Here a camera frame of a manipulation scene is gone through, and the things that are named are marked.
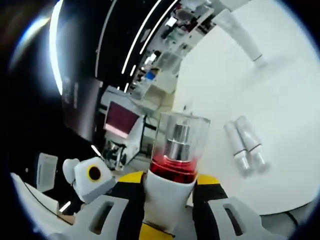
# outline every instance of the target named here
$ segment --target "computer monitor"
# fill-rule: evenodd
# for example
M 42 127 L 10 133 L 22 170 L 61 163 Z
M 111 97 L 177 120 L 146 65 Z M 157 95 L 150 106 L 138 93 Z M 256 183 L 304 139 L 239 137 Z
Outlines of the computer monitor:
M 104 129 L 126 139 L 138 118 L 139 115 L 114 101 L 110 101 L 105 116 Z

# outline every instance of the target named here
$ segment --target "metal cylinder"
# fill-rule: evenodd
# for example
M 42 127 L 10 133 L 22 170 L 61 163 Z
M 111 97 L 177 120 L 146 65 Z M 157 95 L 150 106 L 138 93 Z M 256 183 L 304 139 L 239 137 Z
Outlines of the metal cylinder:
M 187 144 L 190 127 L 177 123 L 172 139 L 167 139 L 164 154 L 171 160 L 189 161 L 190 146 Z

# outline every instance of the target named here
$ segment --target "white bottle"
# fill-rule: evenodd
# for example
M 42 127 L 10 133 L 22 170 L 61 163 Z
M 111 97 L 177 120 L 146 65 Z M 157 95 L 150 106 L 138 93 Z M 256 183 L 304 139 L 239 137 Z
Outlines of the white bottle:
M 262 143 L 255 133 L 254 128 L 245 116 L 239 117 L 235 121 L 235 125 L 250 154 L 253 167 L 258 172 L 265 172 L 270 167 L 270 163 L 264 158 Z
M 241 175 L 243 177 L 248 177 L 252 174 L 253 168 L 249 164 L 247 149 L 241 140 L 235 123 L 233 121 L 227 122 L 224 125 L 224 130 Z

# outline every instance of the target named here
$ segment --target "desk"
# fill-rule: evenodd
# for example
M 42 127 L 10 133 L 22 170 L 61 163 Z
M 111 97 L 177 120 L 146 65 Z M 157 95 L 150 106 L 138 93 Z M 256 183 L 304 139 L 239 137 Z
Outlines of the desk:
M 183 59 L 173 111 L 193 101 L 211 119 L 199 172 L 260 215 L 298 208 L 320 186 L 320 65 L 297 23 L 273 0 L 252 0 L 233 12 L 267 62 L 259 68 L 214 27 Z M 245 115 L 271 162 L 263 175 L 239 174 L 223 126 Z

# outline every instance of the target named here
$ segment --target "blue object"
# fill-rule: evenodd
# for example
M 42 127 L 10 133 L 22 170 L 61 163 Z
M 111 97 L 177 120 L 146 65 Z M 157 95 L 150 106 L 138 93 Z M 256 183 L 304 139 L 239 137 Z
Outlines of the blue object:
M 148 72 L 145 74 L 145 77 L 146 77 L 147 79 L 149 79 L 150 81 L 152 81 L 153 79 L 155 79 L 156 75 L 154 75 L 153 72 L 148 71 Z

